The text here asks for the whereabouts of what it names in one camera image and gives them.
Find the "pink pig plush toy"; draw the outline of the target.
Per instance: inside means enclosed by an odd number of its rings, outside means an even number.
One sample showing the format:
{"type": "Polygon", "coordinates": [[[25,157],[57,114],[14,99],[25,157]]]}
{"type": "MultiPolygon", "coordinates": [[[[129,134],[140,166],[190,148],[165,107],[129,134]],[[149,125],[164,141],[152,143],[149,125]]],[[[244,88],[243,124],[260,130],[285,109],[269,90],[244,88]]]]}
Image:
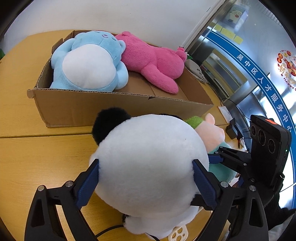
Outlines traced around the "pink pig plush toy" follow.
{"type": "MultiPolygon", "coordinates": [[[[215,125],[215,118],[212,114],[206,114],[204,119],[198,116],[193,116],[186,119],[185,122],[201,137],[208,154],[214,154],[219,147],[230,148],[225,142],[224,130],[215,125]]],[[[212,172],[220,182],[225,181],[228,183],[230,183],[237,174],[235,171],[220,163],[210,164],[209,171],[212,172]]]]}

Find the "white pink phone case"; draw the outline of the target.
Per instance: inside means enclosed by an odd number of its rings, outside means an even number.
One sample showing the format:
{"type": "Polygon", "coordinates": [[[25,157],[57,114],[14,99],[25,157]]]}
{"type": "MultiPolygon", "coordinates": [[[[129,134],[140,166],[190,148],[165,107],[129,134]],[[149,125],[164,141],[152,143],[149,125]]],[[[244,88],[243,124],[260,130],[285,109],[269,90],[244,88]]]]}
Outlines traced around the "white pink phone case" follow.
{"type": "Polygon", "coordinates": [[[175,227],[167,236],[168,241],[186,241],[189,236],[186,225],[175,227]]]}

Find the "white panda plush toy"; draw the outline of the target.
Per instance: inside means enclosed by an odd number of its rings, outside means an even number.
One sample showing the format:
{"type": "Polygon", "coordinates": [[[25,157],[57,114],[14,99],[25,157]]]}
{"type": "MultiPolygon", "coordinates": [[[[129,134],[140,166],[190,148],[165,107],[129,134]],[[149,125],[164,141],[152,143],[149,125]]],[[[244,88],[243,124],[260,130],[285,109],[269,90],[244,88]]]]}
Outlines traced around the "white panda plush toy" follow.
{"type": "Polygon", "coordinates": [[[125,214],[125,228],[136,235],[167,237],[191,222],[199,209],[193,161],[209,166],[206,147],[196,131],[171,115],[132,117],[124,109],[100,111],[92,136],[99,160],[95,193],[125,214]]]}

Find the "light blue plush toy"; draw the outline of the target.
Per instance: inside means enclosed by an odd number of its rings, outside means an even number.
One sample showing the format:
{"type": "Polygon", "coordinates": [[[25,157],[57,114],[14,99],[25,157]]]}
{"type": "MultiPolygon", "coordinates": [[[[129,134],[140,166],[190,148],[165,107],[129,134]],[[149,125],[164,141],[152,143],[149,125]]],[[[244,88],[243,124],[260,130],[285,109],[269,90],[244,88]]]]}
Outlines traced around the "light blue plush toy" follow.
{"type": "Polygon", "coordinates": [[[52,54],[51,89],[112,92],[128,83],[128,70],[121,57],[123,40],[110,32],[79,33],[52,54]]]}

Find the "black power adapter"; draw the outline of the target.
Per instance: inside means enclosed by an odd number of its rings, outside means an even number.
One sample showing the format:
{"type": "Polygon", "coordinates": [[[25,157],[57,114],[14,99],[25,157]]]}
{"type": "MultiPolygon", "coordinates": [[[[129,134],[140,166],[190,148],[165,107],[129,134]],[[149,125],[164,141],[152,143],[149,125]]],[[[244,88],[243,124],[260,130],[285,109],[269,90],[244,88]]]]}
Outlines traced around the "black power adapter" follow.
{"type": "Polygon", "coordinates": [[[243,138],[241,128],[234,118],[229,122],[229,125],[225,129],[225,132],[227,133],[229,138],[232,140],[235,138],[237,140],[240,140],[241,138],[243,138]]]}

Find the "grey canvas tote bag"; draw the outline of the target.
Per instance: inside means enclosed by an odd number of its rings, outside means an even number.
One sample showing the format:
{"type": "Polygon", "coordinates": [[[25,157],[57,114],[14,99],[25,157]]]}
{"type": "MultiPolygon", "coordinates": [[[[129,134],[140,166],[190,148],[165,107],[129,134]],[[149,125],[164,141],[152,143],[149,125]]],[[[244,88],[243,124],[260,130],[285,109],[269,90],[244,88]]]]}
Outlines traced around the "grey canvas tote bag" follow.
{"type": "Polygon", "coordinates": [[[193,60],[187,59],[185,61],[185,66],[196,77],[196,79],[199,82],[204,83],[204,84],[208,83],[207,79],[205,78],[205,76],[202,73],[201,68],[193,60]]]}

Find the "yellow sticky notes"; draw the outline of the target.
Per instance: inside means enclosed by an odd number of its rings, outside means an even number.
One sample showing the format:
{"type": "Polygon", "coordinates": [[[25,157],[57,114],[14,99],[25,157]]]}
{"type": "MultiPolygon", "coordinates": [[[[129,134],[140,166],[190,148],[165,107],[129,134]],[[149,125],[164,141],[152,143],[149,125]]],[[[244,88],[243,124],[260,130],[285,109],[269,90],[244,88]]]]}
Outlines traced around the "yellow sticky notes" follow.
{"type": "Polygon", "coordinates": [[[222,27],[219,24],[215,25],[214,30],[216,32],[219,32],[224,37],[227,37],[229,40],[234,41],[238,45],[240,45],[243,42],[243,39],[240,36],[236,35],[234,32],[222,27]]]}

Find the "brown cardboard box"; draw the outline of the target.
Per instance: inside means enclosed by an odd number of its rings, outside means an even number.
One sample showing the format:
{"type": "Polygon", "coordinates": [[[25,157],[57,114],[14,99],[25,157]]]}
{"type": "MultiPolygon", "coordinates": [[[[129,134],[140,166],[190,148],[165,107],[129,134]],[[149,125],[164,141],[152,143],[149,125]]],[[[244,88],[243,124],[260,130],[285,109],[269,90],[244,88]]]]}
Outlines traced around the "brown cardboard box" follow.
{"type": "MultiPolygon", "coordinates": [[[[52,47],[52,54],[66,40],[84,32],[89,31],[73,31],[60,39],[52,47]]],[[[201,84],[186,67],[175,80],[179,87],[177,94],[167,93],[149,83],[140,73],[129,70],[127,85],[112,92],[51,89],[52,82],[50,57],[35,87],[27,92],[49,128],[90,126],[99,111],[113,107],[123,108],[133,116],[168,113],[189,118],[203,115],[213,105],[201,84]]]]}

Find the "pink plush bear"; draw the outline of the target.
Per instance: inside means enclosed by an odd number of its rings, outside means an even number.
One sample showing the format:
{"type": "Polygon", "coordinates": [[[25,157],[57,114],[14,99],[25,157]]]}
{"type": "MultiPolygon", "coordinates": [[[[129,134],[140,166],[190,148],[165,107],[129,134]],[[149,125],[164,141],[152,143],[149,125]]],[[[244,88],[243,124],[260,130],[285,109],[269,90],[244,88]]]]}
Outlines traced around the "pink plush bear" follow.
{"type": "Polygon", "coordinates": [[[187,60],[184,48],[179,47],[177,50],[172,50],[155,47],[128,31],[115,37],[126,44],[121,61],[129,71],[140,73],[149,83],[167,93],[177,94],[179,92],[175,80],[184,71],[187,60]]]}

